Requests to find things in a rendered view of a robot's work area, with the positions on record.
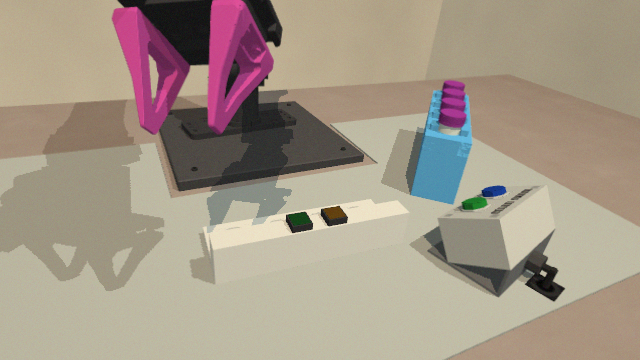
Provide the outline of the cream long bar with two dark lamps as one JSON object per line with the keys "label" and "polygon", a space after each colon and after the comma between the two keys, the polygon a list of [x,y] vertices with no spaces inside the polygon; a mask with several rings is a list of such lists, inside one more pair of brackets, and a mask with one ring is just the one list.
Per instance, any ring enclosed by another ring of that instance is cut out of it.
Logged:
{"label": "cream long bar with two dark lamps", "polygon": [[207,226],[203,235],[217,285],[400,244],[409,214],[398,200],[368,199]]}

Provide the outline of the blue rectangular tube holder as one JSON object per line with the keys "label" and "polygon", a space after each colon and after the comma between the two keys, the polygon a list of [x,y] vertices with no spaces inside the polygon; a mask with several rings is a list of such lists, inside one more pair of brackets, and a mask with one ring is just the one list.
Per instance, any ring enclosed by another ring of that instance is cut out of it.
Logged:
{"label": "blue rectangular tube holder", "polygon": [[447,135],[438,131],[441,95],[441,90],[433,91],[411,195],[453,205],[472,146],[469,97],[464,100],[467,119],[460,134]]}

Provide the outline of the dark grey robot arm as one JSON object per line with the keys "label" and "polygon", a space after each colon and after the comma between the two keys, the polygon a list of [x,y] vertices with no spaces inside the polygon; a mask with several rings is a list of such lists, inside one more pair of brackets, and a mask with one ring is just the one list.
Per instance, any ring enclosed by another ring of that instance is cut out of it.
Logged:
{"label": "dark grey robot arm", "polygon": [[[233,64],[227,81],[225,98],[239,72],[239,65]],[[258,86],[264,86],[264,80]],[[208,118],[184,120],[181,122],[182,129],[192,140],[201,140],[296,125],[296,118],[282,109],[259,111],[258,86],[244,100],[222,134],[217,135],[209,128]]]}

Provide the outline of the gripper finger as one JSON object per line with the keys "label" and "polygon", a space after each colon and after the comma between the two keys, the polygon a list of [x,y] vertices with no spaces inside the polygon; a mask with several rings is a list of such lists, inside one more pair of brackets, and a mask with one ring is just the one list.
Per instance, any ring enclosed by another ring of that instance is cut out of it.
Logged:
{"label": "gripper finger", "polygon": [[[116,8],[112,21],[132,77],[140,126],[157,134],[190,65],[137,7]],[[153,105],[148,51],[159,74]]]}
{"label": "gripper finger", "polygon": [[[240,72],[225,98],[234,57]],[[216,134],[222,134],[242,102],[272,71],[273,64],[272,55],[246,4],[241,0],[213,0],[208,76],[209,128]]]}

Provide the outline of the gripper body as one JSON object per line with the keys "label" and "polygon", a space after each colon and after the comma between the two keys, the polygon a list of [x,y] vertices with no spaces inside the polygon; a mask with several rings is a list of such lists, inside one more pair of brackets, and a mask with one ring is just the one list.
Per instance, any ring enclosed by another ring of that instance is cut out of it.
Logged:
{"label": "gripper body", "polygon": [[[265,43],[267,40],[267,42],[273,42],[275,47],[280,46],[283,29],[271,1],[241,1],[246,4]],[[190,66],[209,65],[210,12],[213,0],[118,0],[118,2],[124,8],[138,7]]]}

